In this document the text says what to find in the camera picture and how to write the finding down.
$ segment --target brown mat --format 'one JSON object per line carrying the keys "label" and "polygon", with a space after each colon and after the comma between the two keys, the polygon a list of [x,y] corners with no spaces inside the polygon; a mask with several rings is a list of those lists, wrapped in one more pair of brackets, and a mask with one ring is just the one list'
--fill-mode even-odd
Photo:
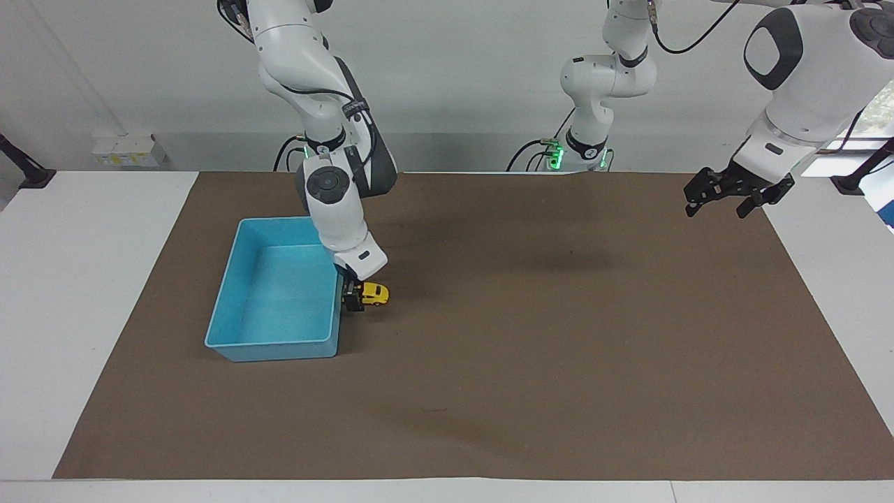
{"label": "brown mat", "polygon": [[236,225],[289,175],[203,173],[57,478],[894,479],[894,439],[771,225],[686,175],[404,175],[366,203],[386,307],[340,354],[203,346]]}

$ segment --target white wall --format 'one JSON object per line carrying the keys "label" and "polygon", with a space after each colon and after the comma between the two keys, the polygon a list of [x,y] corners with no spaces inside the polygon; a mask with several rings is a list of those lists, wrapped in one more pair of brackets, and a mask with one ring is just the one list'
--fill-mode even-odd
{"label": "white wall", "polygon": [[[0,2],[0,131],[45,165],[94,169],[93,112],[14,6]],[[267,169],[295,114],[266,93],[251,45],[214,2],[30,0],[129,132],[155,133],[173,169]],[[662,34],[683,46],[725,5],[665,3]],[[689,55],[653,47],[658,88],[616,100],[618,170],[725,166],[769,99],[741,61],[762,7],[740,6]],[[405,170],[505,166],[570,110],[565,60],[605,53],[602,0],[336,0],[319,18],[352,66]],[[0,159],[0,170],[10,170]]]}

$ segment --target blue object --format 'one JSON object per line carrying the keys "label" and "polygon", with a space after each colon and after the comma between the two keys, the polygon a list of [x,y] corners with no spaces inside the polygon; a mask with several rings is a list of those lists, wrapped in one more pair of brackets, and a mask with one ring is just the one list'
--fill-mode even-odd
{"label": "blue object", "polygon": [[894,200],[879,211],[879,216],[890,227],[894,227]]}
{"label": "blue object", "polygon": [[233,362],[335,356],[342,281],[310,218],[242,220],[205,345]]}

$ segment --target white table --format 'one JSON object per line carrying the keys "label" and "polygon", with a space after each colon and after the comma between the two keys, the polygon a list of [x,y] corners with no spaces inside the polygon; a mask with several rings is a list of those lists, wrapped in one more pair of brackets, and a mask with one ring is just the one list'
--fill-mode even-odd
{"label": "white table", "polygon": [[[0,212],[0,501],[894,501],[894,482],[51,482],[195,179],[62,172]],[[894,430],[894,234],[823,179],[768,213]]]}

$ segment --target yellow toy car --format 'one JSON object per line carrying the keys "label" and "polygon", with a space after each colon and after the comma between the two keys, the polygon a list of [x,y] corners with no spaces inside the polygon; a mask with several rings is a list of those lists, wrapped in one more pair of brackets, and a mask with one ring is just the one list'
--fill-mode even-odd
{"label": "yellow toy car", "polygon": [[365,305],[385,305],[388,303],[388,298],[388,288],[384,285],[369,283],[368,281],[363,284],[363,295],[361,300]]}

